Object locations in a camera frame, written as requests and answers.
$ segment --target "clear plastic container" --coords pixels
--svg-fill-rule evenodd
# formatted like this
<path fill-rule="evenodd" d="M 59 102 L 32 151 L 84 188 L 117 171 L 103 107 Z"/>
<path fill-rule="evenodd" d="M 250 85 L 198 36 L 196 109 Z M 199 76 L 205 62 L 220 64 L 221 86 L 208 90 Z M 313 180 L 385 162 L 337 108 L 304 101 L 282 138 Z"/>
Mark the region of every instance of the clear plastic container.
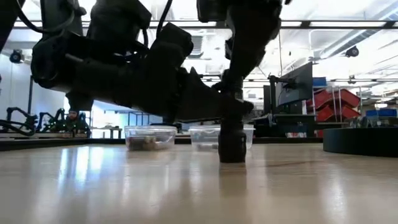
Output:
<path fill-rule="evenodd" d="M 192 146 L 196 149 L 218 149 L 220 129 L 220 125 L 191 126 L 189 133 Z M 250 149 L 253 143 L 254 126 L 245 124 L 243 131 L 246 134 L 246 149 Z"/>
<path fill-rule="evenodd" d="M 156 151 L 174 146 L 177 128 L 172 126 L 126 126 L 129 151 Z"/>

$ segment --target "white wall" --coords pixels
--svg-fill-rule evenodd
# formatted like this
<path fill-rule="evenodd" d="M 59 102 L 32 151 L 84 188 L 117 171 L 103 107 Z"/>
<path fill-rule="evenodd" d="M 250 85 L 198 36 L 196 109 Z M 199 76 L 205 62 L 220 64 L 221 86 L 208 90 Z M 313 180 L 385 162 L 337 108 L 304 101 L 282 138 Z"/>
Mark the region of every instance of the white wall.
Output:
<path fill-rule="evenodd" d="M 9 57 L 0 55 L 0 119 L 6 119 L 8 107 L 19 107 L 27 111 L 30 83 L 30 66 L 27 64 L 14 64 Z M 34 84 L 32 95 L 32 113 L 55 112 L 63 107 L 65 94 L 57 91 L 46 90 Z M 24 122 L 23 115 L 15 112 L 12 115 L 13 121 Z"/>

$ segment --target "ceiling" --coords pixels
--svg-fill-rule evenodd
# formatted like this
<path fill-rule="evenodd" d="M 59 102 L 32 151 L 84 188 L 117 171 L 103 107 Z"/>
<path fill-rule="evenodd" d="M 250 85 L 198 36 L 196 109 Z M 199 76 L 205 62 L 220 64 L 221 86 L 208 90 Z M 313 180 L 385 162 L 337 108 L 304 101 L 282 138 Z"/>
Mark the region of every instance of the ceiling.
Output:
<path fill-rule="evenodd" d="M 90 9 L 95 0 L 79 0 L 89 13 L 84 21 L 90 20 Z M 166 0 L 142 1 L 153 15 L 159 19 Z M 39 0 L 27 0 L 23 10 L 32 21 L 40 20 Z M 284 7 L 283 20 L 350 20 L 350 21 L 388 21 L 398 20 L 397 0 L 293 0 L 290 6 Z M 197 20 L 196 0 L 174 0 L 167 20 Z M 226 29 L 188 29 L 195 44 L 194 53 L 203 54 L 199 59 L 187 59 L 184 67 L 195 67 L 201 74 L 220 74 L 228 68 L 229 61 L 224 58 L 224 41 L 231 32 Z M 309 58 L 317 61 L 313 67 L 314 77 L 327 79 L 348 78 L 398 78 L 398 36 L 395 30 L 281 30 L 280 36 L 266 47 L 266 56 L 259 68 L 255 69 L 248 79 L 258 82 L 246 82 L 245 97 L 255 94 L 262 97 L 260 86 L 266 85 L 269 74 L 285 74 L 305 63 Z M 149 30 L 150 43 L 155 37 L 155 30 Z M 39 39 L 40 34 L 31 30 L 15 28 L 6 46 L 10 49 L 30 49 Z M 358 57 L 341 56 L 352 46 L 360 51 Z M 362 86 L 383 94 L 386 89 L 398 90 L 396 82 L 376 83 L 361 82 L 351 86 Z"/>

